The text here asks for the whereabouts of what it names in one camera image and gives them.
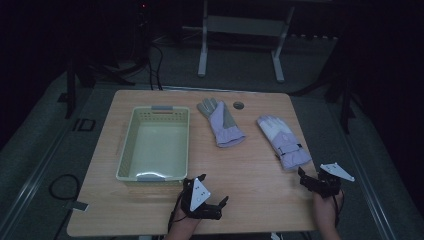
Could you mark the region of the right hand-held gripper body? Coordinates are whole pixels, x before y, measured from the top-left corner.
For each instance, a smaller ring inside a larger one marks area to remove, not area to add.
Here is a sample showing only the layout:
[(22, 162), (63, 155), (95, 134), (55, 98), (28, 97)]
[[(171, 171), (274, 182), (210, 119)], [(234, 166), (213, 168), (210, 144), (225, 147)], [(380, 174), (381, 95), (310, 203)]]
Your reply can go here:
[(338, 163), (321, 164), (318, 178), (312, 179), (310, 190), (318, 193), (322, 198), (335, 196), (341, 188), (341, 180), (355, 181), (355, 177), (349, 174)]

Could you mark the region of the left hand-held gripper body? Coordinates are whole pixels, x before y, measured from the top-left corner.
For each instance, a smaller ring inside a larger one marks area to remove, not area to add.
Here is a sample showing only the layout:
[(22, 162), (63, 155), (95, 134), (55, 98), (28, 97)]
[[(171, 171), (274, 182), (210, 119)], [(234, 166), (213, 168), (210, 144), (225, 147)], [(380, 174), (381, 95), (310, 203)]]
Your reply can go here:
[(193, 219), (219, 220), (222, 217), (222, 209), (215, 209), (207, 204), (206, 200), (211, 196), (209, 190), (199, 180), (192, 183), (183, 182), (181, 209), (187, 217)]

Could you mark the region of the grey floor rail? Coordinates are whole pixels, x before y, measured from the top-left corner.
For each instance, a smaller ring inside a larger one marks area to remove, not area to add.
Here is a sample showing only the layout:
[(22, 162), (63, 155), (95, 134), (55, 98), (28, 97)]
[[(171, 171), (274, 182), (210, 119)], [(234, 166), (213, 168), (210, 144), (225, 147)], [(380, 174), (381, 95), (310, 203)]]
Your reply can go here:
[(23, 187), (21, 188), (17, 198), (14, 200), (10, 210), (0, 223), (0, 240), (11, 239), (17, 224), (25, 214), (26, 209), (32, 202), (41, 182), (45, 178), (45, 175), (52, 163), (53, 156), (56, 154), (57, 149), (63, 142), (64, 137), (64, 134), (59, 134), (54, 139), (53, 143), (47, 149), (47, 152), (43, 155), (41, 162), (23, 184)]
[(346, 135), (343, 137), (343, 139), (348, 149), (350, 158), (352, 159), (352, 164), (356, 171), (356, 178), (359, 180), (365, 201), (368, 205), (382, 240), (397, 240), (381, 201), (374, 187), (372, 186), (368, 175), (366, 174), (365, 168), (354, 147), (351, 137)]

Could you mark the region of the black tripod stand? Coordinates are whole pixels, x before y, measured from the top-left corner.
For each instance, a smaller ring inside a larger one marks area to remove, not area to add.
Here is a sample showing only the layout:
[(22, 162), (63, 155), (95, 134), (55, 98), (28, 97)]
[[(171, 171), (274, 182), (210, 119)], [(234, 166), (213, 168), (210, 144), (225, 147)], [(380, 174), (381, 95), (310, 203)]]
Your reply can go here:
[(344, 133), (349, 134), (349, 119), (355, 117), (350, 107), (350, 103), (353, 100), (353, 80), (354, 70), (349, 66), (324, 67), (315, 82), (300, 90), (289, 92), (289, 95), (303, 96), (324, 85), (328, 85), (324, 99), (328, 103), (335, 103), (339, 98), (342, 98), (339, 123)]
[(84, 68), (92, 68), (107, 78), (122, 84), (133, 85), (133, 82), (127, 81), (123, 75), (133, 73), (141, 68), (141, 65), (134, 65), (130, 68), (112, 71), (104, 65), (97, 63), (87, 55), (73, 56), (67, 64), (66, 71), (66, 91), (59, 96), (58, 101), (67, 105), (65, 118), (69, 119), (76, 109), (76, 77), (84, 74)]

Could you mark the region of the person's left hand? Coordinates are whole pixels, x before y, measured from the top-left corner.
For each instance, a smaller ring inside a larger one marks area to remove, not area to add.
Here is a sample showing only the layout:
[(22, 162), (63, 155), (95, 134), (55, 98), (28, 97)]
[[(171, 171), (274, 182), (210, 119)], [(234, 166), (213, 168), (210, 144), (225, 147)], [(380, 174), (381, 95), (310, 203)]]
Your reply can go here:
[(194, 234), (197, 226), (200, 224), (200, 219), (193, 219), (186, 216), (184, 211), (180, 207), (180, 203), (177, 204), (177, 207), (173, 210), (171, 214), (171, 223), (170, 232), (184, 232), (187, 235), (191, 236)]

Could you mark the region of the person's right hand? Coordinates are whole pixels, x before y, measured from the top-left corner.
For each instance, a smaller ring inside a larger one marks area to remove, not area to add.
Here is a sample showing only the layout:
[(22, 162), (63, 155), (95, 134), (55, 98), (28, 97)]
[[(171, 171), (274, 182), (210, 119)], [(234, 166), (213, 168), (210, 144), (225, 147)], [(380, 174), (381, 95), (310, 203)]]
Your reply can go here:
[(313, 194), (313, 216), (319, 229), (320, 226), (336, 227), (336, 220), (344, 204), (344, 193), (339, 191), (334, 197), (322, 198), (318, 193)]

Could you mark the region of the pale green plastic basket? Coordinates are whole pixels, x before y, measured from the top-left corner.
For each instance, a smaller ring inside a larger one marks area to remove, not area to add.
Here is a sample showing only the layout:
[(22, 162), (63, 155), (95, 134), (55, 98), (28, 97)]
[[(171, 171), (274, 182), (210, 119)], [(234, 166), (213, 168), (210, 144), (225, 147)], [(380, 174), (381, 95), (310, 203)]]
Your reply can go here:
[(140, 106), (132, 111), (116, 178), (175, 182), (188, 172), (190, 109)]

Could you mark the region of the dark tower with red light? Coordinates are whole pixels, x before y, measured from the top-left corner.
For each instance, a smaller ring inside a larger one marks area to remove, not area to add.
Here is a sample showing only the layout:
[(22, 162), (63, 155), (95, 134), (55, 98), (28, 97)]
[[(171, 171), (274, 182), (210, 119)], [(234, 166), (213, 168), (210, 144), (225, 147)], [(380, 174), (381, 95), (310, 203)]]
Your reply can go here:
[(149, 0), (137, 0), (137, 24), (140, 32), (140, 50), (138, 62), (146, 65), (150, 51), (150, 5)]

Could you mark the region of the white metal desk frame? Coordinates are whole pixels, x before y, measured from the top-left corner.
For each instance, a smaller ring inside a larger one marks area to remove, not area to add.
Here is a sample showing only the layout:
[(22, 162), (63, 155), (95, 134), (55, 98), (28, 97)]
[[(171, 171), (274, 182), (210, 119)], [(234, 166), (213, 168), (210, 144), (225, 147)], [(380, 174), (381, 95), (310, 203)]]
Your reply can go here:
[(204, 77), (207, 71), (208, 60), (208, 33), (229, 33), (241, 35), (255, 35), (277, 37), (278, 45), (271, 51), (276, 81), (282, 83), (285, 81), (283, 68), (280, 60), (283, 45), (288, 36), (288, 30), (294, 15), (295, 7), (288, 8), (284, 20), (268, 20), (254, 18), (240, 18), (220, 15), (210, 15), (208, 13), (208, 0), (203, 0), (202, 16), (202, 45), (200, 50), (197, 75)]

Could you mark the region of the white and lilac glove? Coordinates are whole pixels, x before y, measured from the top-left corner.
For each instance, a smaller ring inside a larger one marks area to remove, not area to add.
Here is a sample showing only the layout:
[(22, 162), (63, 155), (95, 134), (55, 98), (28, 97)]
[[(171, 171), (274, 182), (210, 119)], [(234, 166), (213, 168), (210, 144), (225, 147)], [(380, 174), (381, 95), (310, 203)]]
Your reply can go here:
[(310, 154), (282, 119), (273, 115), (262, 115), (257, 119), (257, 124), (285, 170), (293, 170), (312, 160)]

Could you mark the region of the lilac glove with grey palm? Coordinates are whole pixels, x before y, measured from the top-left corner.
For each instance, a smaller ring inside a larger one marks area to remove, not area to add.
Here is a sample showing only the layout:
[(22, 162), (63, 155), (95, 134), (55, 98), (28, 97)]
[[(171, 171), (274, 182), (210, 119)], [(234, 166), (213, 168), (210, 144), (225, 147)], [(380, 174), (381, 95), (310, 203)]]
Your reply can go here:
[(208, 119), (218, 147), (232, 147), (245, 140), (245, 133), (237, 126), (224, 101), (205, 98), (197, 104), (197, 109)]

